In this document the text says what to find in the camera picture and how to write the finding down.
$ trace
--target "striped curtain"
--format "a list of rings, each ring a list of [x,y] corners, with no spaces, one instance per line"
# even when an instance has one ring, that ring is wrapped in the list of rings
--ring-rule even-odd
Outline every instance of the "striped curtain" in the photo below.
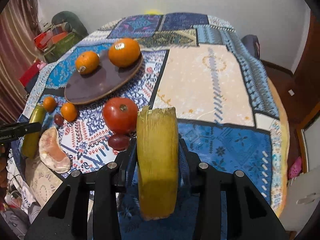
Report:
[[[42,59],[33,38],[39,34],[37,0],[10,0],[0,15],[0,123],[15,122],[26,94],[19,78]]]

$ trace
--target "red grape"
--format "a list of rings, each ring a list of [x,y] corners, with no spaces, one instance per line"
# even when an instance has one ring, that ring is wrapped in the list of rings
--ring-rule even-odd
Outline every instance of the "red grape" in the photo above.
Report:
[[[129,146],[130,138],[124,134],[114,134],[108,139],[108,144],[116,151],[126,150]]]
[[[61,114],[55,114],[54,115],[54,122],[58,126],[62,126],[63,125],[63,117],[61,116]]]

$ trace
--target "oval plate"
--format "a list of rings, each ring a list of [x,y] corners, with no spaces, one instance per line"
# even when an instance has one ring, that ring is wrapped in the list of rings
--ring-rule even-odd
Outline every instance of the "oval plate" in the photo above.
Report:
[[[126,84],[137,73],[143,62],[142,54],[127,68],[113,65],[108,50],[100,53],[100,65],[91,74],[80,75],[74,71],[64,90],[66,100],[74,105],[85,105],[97,101]]]

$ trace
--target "metal screw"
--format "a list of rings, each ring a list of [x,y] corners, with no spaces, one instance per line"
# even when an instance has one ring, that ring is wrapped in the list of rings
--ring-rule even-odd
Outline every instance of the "metal screw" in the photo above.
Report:
[[[237,171],[236,171],[236,175],[237,175],[238,177],[243,177],[243,176],[244,176],[244,172],[241,171],[241,170],[237,170]]]
[[[206,168],[209,167],[209,165],[208,165],[207,163],[199,163],[199,167],[200,167],[201,169],[206,169]]]
[[[73,172],[71,172],[71,176],[72,177],[78,177],[80,175],[80,171],[79,170],[75,170]]]
[[[117,164],[115,162],[108,163],[108,165],[107,165],[107,167],[109,169],[114,169],[116,166],[117,166]]]

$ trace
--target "patterned tablecloth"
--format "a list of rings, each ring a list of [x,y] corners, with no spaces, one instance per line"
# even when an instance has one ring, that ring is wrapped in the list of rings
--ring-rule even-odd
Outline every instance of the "patterned tablecloth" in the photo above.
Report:
[[[280,215],[286,188],[286,115],[281,102],[274,101],[277,93],[271,93],[262,63],[249,54],[230,23],[218,18],[194,13],[137,15],[103,26],[41,71],[20,120],[27,120],[37,103],[53,95],[59,107],[44,123],[52,126],[52,117],[66,101],[63,92],[75,71],[75,59],[87,50],[108,49],[123,37],[138,41],[143,66],[126,85],[79,107],[78,119],[59,128],[61,147],[72,160],[63,177],[74,169],[96,171],[115,159],[118,152],[108,146],[112,133],[101,110],[111,97],[128,97],[139,109],[148,104],[175,106],[179,133],[189,149],[220,171],[243,170]],[[20,145],[20,141],[13,144],[14,155]],[[16,157],[15,161],[23,173],[23,160]],[[159,233],[153,239],[191,239],[198,196],[179,193],[172,216],[143,222],[135,183],[119,207],[123,239],[148,237],[152,232]],[[222,221],[225,238],[226,217]]]

